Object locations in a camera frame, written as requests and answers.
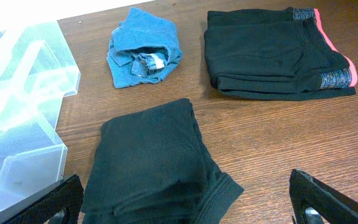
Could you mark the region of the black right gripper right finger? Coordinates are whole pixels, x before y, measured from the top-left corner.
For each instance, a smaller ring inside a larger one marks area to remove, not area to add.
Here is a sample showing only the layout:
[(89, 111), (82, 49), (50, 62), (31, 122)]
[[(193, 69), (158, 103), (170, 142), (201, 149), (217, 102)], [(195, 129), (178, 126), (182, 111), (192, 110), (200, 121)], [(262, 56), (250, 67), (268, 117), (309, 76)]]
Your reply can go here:
[(291, 171), (289, 194), (293, 224), (358, 224), (358, 202), (302, 170)]

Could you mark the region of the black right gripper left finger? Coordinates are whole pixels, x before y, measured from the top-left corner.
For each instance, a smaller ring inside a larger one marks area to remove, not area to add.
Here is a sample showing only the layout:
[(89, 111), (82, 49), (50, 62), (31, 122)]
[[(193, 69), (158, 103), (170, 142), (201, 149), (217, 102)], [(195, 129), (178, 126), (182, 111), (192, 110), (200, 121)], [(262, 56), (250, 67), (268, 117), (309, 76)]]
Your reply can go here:
[(77, 224), (84, 189), (76, 174), (0, 212), (0, 224)]

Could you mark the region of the black cloth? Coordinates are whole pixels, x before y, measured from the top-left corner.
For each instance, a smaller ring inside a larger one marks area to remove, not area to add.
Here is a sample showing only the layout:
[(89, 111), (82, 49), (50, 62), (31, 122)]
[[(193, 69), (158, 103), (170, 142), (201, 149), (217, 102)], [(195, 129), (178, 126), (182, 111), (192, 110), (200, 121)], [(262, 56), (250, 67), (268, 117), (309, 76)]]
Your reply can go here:
[(243, 191), (182, 98), (102, 125), (81, 210), (85, 223), (219, 223)]

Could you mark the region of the clear plastic storage container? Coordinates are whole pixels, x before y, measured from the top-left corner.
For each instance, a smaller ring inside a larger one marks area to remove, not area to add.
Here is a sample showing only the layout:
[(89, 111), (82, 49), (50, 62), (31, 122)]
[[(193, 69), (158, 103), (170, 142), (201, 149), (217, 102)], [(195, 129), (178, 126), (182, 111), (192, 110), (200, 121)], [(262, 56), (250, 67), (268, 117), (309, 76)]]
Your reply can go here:
[(80, 77), (57, 22), (0, 31), (0, 212), (63, 177), (56, 126)]

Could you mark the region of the black shorts with red band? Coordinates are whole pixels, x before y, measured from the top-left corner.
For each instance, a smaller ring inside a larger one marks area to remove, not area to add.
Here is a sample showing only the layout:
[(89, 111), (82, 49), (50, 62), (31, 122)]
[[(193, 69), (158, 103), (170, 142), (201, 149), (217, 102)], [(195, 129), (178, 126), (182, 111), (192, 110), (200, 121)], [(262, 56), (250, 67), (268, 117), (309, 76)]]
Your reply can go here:
[(255, 100), (356, 94), (357, 71), (323, 30), (316, 8), (209, 11), (204, 57), (211, 86)]

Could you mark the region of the small blue denim garment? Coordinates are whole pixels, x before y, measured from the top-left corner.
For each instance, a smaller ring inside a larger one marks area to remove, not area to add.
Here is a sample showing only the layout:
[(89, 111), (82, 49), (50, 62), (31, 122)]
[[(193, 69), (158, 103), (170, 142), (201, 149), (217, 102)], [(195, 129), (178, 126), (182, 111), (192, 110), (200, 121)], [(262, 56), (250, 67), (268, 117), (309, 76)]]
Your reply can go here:
[(182, 57), (176, 25), (135, 7), (112, 31), (107, 53), (115, 88), (158, 83)]

